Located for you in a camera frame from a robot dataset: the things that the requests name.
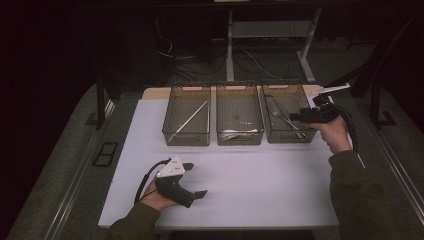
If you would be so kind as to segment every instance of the dark jacket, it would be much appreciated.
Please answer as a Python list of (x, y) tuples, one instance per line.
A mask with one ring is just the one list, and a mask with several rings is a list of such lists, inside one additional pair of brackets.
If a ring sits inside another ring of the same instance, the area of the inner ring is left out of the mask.
[[(354, 151), (330, 158), (330, 194), (340, 225), (342, 240), (402, 239), (386, 203), (381, 180), (362, 167)], [(137, 203), (128, 215), (109, 228), (106, 239), (155, 239), (160, 212)]]

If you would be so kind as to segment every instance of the dark background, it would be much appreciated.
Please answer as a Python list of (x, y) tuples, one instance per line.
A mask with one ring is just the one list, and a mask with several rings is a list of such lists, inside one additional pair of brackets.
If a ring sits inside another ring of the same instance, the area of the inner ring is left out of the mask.
[[(192, 46), (207, 56), (210, 38), (225, 38), (226, 20), (221, 19), (226, 19), (226, 13), (201, 14), (200, 21), (196, 21), (197, 11), (167, 16), (177, 20), (165, 19), (161, 27), (169, 30), (168, 37), (175, 38), (177, 45), (180, 42), (182, 49)], [(376, 8), (325, 8), (316, 37), (376, 40), (381, 26), (393, 16)], [(157, 28), (148, 19), (148, 14), (137, 11), (85, 11), (73, 2), (1, 3), (0, 136), (6, 154), (0, 165), (0, 239), (7, 236), (79, 99), (99, 76), (112, 98), (165, 81), (166, 69), (156, 53)], [(192, 29), (202, 30), (193, 33)], [(385, 69), (390, 71), (381, 76), (385, 87), (396, 89), (396, 98), (423, 130), (423, 115), (417, 114), (417, 103), (422, 105), (422, 100), (411, 97), (411, 86), (422, 81), (404, 77), (417, 76), (414, 72), (421, 68), (422, 29), (421, 14), (387, 62)], [(405, 79), (401, 88), (399, 78)], [(416, 97), (421, 89), (416, 90)]]

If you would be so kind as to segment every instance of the white table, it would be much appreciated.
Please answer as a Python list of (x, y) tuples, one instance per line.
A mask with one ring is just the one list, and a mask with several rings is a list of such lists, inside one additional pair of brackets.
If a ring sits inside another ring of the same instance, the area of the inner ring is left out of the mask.
[[(310, 98), (311, 90), (319, 87), (304, 88)], [(319, 132), (309, 144), (269, 144), (264, 134), (259, 146), (218, 146), (213, 91), (210, 146), (169, 147), (162, 135), (169, 91), (148, 89), (139, 101), (99, 226), (109, 227), (125, 217), (144, 174), (158, 161), (176, 155), (194, 163), (180, 180), (181, 186), (208, 193), (189, 209), (166, 209), (156, 223), (158, 230), (338, 225), (329, 193), (331, 152)]]

